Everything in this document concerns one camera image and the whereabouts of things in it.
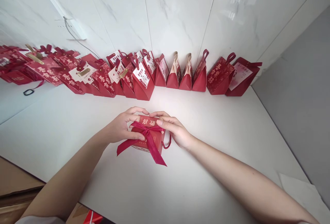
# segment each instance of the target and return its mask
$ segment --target power cord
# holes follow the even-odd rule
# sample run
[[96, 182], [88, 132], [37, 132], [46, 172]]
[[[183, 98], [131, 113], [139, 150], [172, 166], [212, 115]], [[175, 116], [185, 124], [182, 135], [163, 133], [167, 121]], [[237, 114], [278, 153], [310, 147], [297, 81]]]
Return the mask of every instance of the power cord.
[[[68, 32], [71, 34], [71, 36], [75, 39], [75, 41], [77, 41], [78, 43], [80, 43], [78, 41], [78, 39], [76, 39], [76, 37], [70, 32], [69, 28], [68, 28], [68, 22], [67, 22], [67, 18], [65, 16], [63, 16], [64, 18], [64, 22], [65, 22], [65, 27], [68, 30]], [[80, 43], [83, 47], [85, 47], [86, 49], [88, 49], [90, 52], [92, 52], [98, 59], [100, 59], [100, 57], [98, 55], [96, 55], [91, 49], [87, 48], [86, 46], [84, 46], [82, 43]]]

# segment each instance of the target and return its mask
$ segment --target hand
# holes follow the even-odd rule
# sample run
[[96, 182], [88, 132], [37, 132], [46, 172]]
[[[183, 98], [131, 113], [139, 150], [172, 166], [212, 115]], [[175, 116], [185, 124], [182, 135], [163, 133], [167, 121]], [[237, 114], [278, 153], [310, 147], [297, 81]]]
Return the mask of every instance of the hand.
[[176, 117], [171, 117], [164, 111], [153, 112], [149, 116], [159, 117], [157, 124], [161, 128], [170, 131], [171, 136], [181, 148], [188, 149], [196, 139], [186, 130], [186, 128]]
[[103, 144], [116, 143], [125, 139], [139, 139], [144, 141], [144, 136], [139, 132], [128, 131], [127, 123], [132, 121], [140, 121], [140, 116], [135, 115], [136, 112], [142, 112], [149, 115], [146, 109], [141, 107], [131, 107], [127, 111], [120, 113], [114, 120], [107, 126], [101, 129], [93, 136], [93, 139], [100, 141]]

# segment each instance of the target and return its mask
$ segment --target white paper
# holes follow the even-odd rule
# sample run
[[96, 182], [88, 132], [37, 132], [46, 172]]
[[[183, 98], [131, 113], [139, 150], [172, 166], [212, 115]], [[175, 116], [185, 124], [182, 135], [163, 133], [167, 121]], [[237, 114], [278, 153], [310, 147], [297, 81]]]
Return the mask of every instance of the white paper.
[[234, 65], [235, 73], [231, 83], [229, 85], [229, 89], [232, 91], [234, 90], [242, 81], [244, 81], [250, 74], [253, 72], [249, 70], [247, 67], [240, 63], [236, 63]]
[[324, 204], [316, 187], [279, 173], [283, 189], [303, 206], [320, 224], [330, 223], [330, 210]]

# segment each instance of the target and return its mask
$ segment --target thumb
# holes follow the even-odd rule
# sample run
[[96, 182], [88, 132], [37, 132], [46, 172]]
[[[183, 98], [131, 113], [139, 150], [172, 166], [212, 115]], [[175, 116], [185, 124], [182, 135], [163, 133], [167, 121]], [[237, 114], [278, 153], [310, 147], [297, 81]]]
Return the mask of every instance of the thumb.
[[156, 123], [163, 129], [169, 130], [173, 133], [177, 130], [177, 126], [175, 124], [171, 124], [169, 122], [165, 122], [163, 120], [158, 119]]
[[141, 140], [141, 141], [145, 140], [144, 135], [142, 135], [139, 132], [127, 131], [125, 133], [125, 137], [126, 139], [132, 139], [132, 140]]

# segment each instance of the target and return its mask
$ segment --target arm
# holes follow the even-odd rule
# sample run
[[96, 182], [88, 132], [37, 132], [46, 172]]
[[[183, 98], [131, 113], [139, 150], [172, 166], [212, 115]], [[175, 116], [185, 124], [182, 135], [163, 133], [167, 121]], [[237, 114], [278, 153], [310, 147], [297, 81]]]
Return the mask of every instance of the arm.
[[194, 156], [262, 223], [319, 222], [273, 181], [247, 164], [192, 136], [166, 112], [154, 112], [157, 124], [171, 132], [175, 142]]
[[25, 216], [56, 216], [66, 221], [78, 202], [86, 183], [105, 148], [110, 143], [124, 139], [140, 139], [144, 136], [130, 132], [127, 122], [139, 121], [135, 112], [149, 113], [139, 107], [132, 107], [119, 114], [111, 123], [95, 134], [82, 148], [56, 173], [35, 197], [21, 218]]

